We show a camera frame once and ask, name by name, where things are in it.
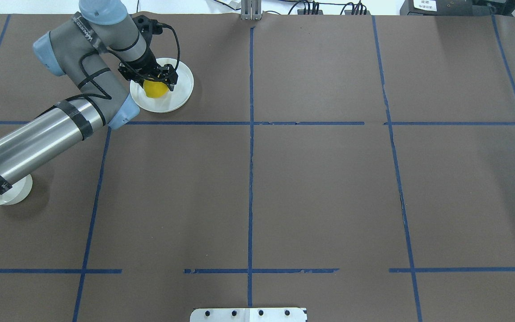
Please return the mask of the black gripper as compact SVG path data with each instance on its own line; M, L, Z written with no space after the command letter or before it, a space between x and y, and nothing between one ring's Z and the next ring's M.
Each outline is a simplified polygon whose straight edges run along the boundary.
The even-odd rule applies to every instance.
M125 80L139 85L143 85L145 80L163 82L170 92L174 91L179 76L172 64L160 65L153 54L145 54L135 61L125 61L120 55L118 59L118 71Z

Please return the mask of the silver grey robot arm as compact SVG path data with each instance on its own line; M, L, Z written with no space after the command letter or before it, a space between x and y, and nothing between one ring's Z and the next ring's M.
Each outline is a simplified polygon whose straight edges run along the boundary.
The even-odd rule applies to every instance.
M160 66L152 35L170 26L132 17L120 0L80 0L70 20L33 44L39 61L56 76L68 76L80 94L61 100L31 122L0 139L0 196L57 155L102 127L122 127L140 112L137 103L101 54L120 61L128 81L157 82L173 90L177 67Z

